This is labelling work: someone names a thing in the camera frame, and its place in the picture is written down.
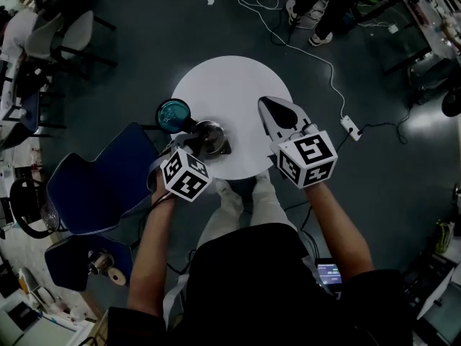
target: white pants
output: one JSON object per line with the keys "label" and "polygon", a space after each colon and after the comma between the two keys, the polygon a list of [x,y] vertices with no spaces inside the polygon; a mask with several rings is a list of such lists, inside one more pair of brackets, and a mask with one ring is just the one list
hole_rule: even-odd
{"label": "white pants", "polygon": [[[264,178],[259,180],[253,189],[253,216],[251,226],[266,223],[283,223],[297,231],[296,227],[288,221],[287,214],[283,211],[275,195],[272,183]],[[229,234],[239,229],[238,220],[243,212],[243,203],[237,194],[221,195],[221,206],[213,213],[207,226],[202,232],[197,248],[205,242]]]}

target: white strap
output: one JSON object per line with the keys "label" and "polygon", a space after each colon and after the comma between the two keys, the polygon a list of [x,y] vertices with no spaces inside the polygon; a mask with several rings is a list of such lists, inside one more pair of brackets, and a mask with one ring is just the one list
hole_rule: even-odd
{"label": "white strap", "polygon": [[179,295],[179,293],[182,291],[184,286],[186,285],[187,281],[189,279],[188,274],[183,274],[178,277],[178,284],[176,287],[173,287],[165,296],[164,298],[164,321],[165,321],[165,327],[168,329],[168,323],[169,323],[169,318],[170,318],[170,312],[171,308],[173,308],[174,300],[176,300],[176,297]]}

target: round white table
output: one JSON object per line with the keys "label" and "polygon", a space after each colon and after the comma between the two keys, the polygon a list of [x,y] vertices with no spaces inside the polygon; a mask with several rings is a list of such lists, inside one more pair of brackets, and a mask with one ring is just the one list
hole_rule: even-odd
{"label": "round white table", "polygon": [[205,160],[212,176],[244,179],[272,165],[271,139],[258,113],[258,100],[263,96],[292,102],[288,88],[273,70],[241,56],[205,61],[178,83],[172,97],[190,106],[192,119],[218,122],[232,148],[229,155]]}

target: white chair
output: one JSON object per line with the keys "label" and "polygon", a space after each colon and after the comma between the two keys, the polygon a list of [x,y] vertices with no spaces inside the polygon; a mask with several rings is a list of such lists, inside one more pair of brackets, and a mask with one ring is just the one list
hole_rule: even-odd
{"label": "white chair", "polygon": [[94,54],[84,52],[93,35],[93,21],[110,28],[112,31],[115,30],[115,26],[95,17],[93,11],[89,10],[72,23],[64,35],[63,42],[56,50],[61,52],[60,57],[66,61],[77,55],[83,58],[92,59],[93,61],[99,61],[108,66],[117,66],[117,63],[114,61],[109,61]]}
{"label": "white chair", "polygon": [[58,14],[46,25],[33,31],[26,40],[24,49],[33,58],[51,61],[51,43],[64,24],[64,17]]}

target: black t-shirt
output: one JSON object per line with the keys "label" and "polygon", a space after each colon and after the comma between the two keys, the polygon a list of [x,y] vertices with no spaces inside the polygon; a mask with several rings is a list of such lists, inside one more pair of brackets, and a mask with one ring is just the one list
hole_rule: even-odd
{"label": "black t-shirt", "polygon": [[358,275],[337,301],[316,284],[307,255],[296,231],[278,223],[209,241],[192,260],[181,323],[166,332],[163,319],[111,308],[108,345],[411,345],[399,272]]}

